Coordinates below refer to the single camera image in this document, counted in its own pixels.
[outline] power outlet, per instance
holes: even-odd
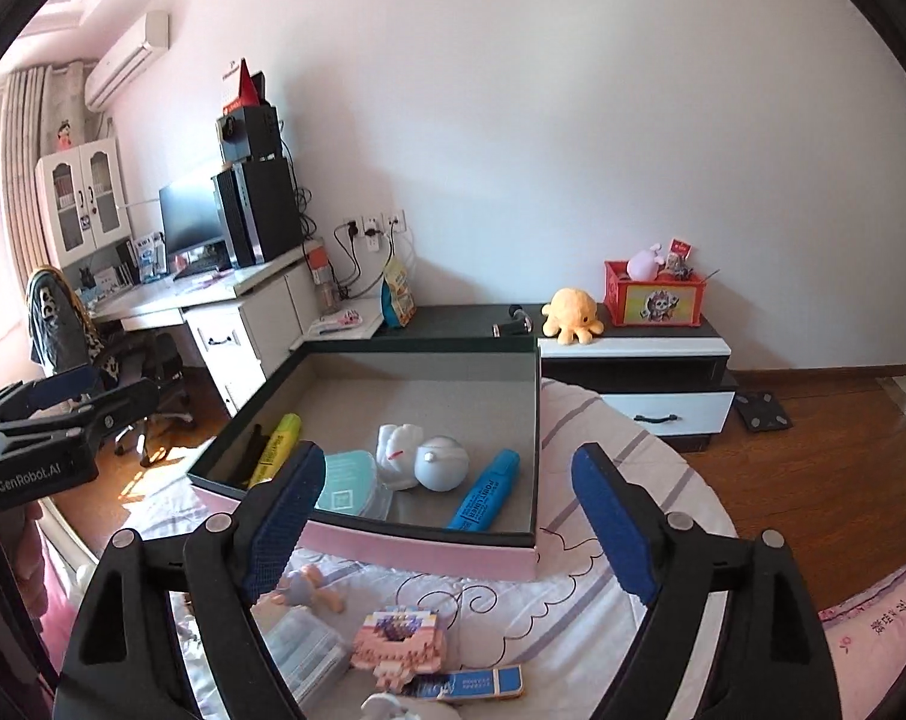
[[[383,232],[389,235],[392,225],[392,232],[406,232],[406,213],[402,209],[395,211],[384,211],[383,215]]]
[[[363,218],[362,217],[344,217],[343,223],[344,224],[349,224],[349,223],[355,224],[356,229],[359,230],[358,234],[363,235]],[[340,230],[338,230],[337,235],[340,236],[341,240],[344,240],[346,242],[349,241],[349,230],[346,227],[343,227]]]
[[[363,217],[360,233],[367,239],[368,251],[380,250],[380,236],[383,234],[383,223],[379,217]],[[375,235],[369,235],[370,230],[376,230]]]

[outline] dresser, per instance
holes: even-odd
[[[603,335],[561,346],[543,336],[536,314],[543,376],[598,392],[677,451],[703,450],[723,430],[736,380],[730,347],[706,319],[699,327],[613,327],[601,304]]]

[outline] bottle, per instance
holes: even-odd
[[[340,289],[333,278],[333,269],[330,266],[329,258],[326,256],[326,249],[319,247],[311,251],[306,255],[306,264],[313,275],[313,283],[317,290],[317,306],[320,307],[320,313],[324,317],[327,314],[335,314],[340,309]]]
[[[490,528],[512,492],[517,471],[519,455],[512,449],[500,451],[466,493],[447,528],[452,531],[485,531]]]

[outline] pink plush toy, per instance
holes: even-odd
[[[660,244],[650,248],[644,248],[632,255],[627,262],[627,275],[634,281],[653,281],[659,273],[659,269],[666,264],[659,250],[662,249]]]

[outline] blue gripper pad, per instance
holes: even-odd
[[[29,391],[29,413],[51,408],[71,398],[79,400],[82,394],[92,391],[99,379],[93,365],[80,365],[48,379],[39,379],[32,383]]]
[[[620,586],[650,605],[659,591],[655,569],[663,541],[663,514],[656,501],[629,484],[595,443],[574,452],[570,473],[573,491]]]
[[[234,581],[250,605],[277,586],[326,482],[326,459],[300,442],[272,481],[255,485],[237,507]]]

